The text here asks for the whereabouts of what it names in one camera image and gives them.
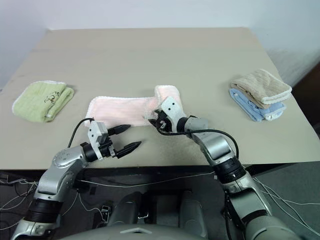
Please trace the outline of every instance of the table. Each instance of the table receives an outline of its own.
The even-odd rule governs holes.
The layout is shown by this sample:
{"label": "table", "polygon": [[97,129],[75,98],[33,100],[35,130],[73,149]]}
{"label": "table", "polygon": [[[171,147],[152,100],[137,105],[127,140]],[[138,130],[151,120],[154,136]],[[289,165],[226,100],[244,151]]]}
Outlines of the table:
{"label": "table", "polygon": [[[96,96],[148,97],[156,85],[174,85],[184,111],[237,140],[244,165],[318,161],[320,141],[295,99],[277,120],[253,122],[229,96],[230,81],[256,69],[280,78],[247,28],[81,29],[48,31],[0,93],[0,169],[43,170],[68,144]],[[12,103],[35,81],[62,81],[75,94],[54,121],[33,123],[12,114]],[[73,145],[88,141],[80,127]],[[142,141],[131,154],[90,168],[206,166],[184,136],[132,127],[112,136],[116,148]]]}

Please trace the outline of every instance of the white wall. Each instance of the white wall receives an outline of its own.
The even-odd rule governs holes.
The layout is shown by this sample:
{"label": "white wall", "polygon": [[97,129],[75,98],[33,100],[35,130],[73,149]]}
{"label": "white wall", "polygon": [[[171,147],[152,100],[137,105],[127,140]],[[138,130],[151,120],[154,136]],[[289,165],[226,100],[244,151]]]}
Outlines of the white wall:
{"label": "white wall", "polygon": [[249,27],[296,84],[320,60],[318,0],[0,0],[0,87],[46,29]]}

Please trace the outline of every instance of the green towel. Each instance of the green towel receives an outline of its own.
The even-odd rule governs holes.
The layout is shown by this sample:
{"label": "green towel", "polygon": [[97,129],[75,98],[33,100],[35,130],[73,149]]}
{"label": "green towel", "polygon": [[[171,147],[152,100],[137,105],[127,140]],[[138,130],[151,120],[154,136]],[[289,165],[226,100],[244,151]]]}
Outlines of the green towel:
{"label": "green towel", "polygon": [[52,121],[73,97],[74,90],[64,82],[31,83],[12,105],[14,115],[31,122]]}

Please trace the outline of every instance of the folded towel stack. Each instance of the folded towel stack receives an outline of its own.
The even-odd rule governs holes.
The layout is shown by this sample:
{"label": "folded towel stack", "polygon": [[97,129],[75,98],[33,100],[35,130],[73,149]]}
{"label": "folded towel stack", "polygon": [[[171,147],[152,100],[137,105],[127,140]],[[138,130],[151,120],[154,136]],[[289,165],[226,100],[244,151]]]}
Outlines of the folded towel stack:
{"label": "folded towel stack", "polygon": [[292,88],[264,69],[233,80],[229,93],[232,99],[255,122],[279,118],[286,105],[281,101],[291,96]]}
{"label": "folded towel stack", "polygon": [[74,90],[64,82],[36,81],[14,101],[14,115],[31,122],[52,121],[73,97]]}

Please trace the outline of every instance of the pink towel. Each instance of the pink towel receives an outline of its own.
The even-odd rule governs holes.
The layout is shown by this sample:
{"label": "pink towel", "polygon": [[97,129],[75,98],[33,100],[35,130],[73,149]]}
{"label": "pink towel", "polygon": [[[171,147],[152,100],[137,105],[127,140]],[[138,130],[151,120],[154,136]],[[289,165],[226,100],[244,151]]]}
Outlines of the pink towel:
{"label": "pink towel", "polygon": [[151,125],[148,119],[156,118],[154,110],[169,96],[182,107],[179,91],[171,85],[156,86],[152,97],[97,96],[90,102],[85,117],[103,122],[107,128],[122,124],[148,126]]}

